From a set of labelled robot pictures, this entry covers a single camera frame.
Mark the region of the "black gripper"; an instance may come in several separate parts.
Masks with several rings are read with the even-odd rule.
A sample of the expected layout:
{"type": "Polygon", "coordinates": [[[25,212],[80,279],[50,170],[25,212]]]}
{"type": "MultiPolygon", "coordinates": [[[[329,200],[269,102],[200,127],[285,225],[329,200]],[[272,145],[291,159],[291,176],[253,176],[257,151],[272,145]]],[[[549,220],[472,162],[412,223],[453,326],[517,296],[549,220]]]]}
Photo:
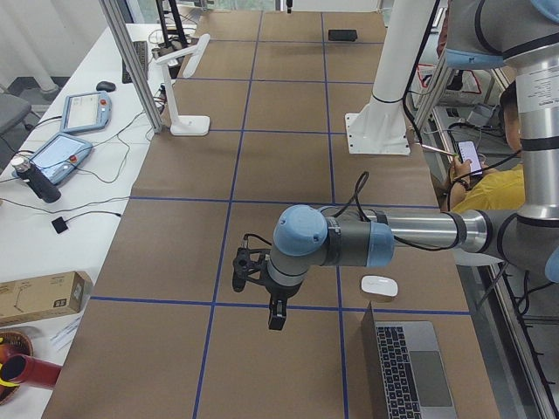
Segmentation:
{"type": "Polygon", "coordinates": [[[268,329],[273,331],[281,331],[286,323],[286,306],[287,301],[293,297],[300,289],[301,284],[297,285],[280,285],[275,281],[271,281],[266,285],[266,289],[270,293],[270,313],[268,317],[268,329]]]}

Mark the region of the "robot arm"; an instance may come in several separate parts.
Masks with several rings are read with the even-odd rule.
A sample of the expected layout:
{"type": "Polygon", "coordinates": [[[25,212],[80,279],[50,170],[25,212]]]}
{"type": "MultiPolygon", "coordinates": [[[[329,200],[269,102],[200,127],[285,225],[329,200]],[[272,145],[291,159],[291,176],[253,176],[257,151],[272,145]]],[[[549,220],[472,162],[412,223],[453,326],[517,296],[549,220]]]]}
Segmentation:
{"type": "Polygon", "coordinates": [[[525,201],[519,209],[427,216],[344,218],[306,205],[286,209],[260,277],[270,292],[268,326],[280,330],[287,301],[313,265],[384,266],[398,244],[460,248],[558,279],[558,4],[458,1],[447,60],[456,69],[516,70],[525,201]]]}

